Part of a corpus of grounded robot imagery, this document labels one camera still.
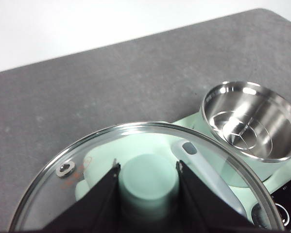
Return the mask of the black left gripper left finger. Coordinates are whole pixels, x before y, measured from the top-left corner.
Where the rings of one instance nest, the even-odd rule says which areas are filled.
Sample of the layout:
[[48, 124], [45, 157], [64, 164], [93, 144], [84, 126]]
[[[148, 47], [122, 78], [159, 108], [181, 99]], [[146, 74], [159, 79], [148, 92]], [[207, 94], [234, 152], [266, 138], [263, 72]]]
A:
[[116, 233], [120, 225], [120, 170], [120, 164], [115, 163], [94, 187], [42, 232]]

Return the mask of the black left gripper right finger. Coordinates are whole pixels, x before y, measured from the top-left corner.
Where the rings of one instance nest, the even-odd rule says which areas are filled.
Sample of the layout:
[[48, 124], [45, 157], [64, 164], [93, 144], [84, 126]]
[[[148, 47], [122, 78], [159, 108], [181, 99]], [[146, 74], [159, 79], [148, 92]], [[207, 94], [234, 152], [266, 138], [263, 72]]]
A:
[[184, 233], [264, 233], [214, 194], [183, 162], [179, 176], [178, 215]]

